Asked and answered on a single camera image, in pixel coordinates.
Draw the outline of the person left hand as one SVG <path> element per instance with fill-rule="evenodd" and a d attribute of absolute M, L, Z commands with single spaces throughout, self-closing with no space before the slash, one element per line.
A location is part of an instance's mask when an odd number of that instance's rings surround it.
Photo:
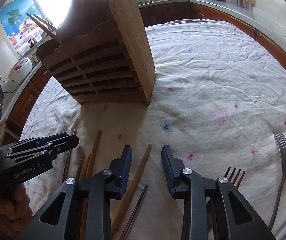
<path fill-rule="evenodd" d="M 9 199 L 0 198 L 0 232 L 6 239 L 16 239 L 33 217 L 30 198 L 24 184 L 18 185 Z"/>

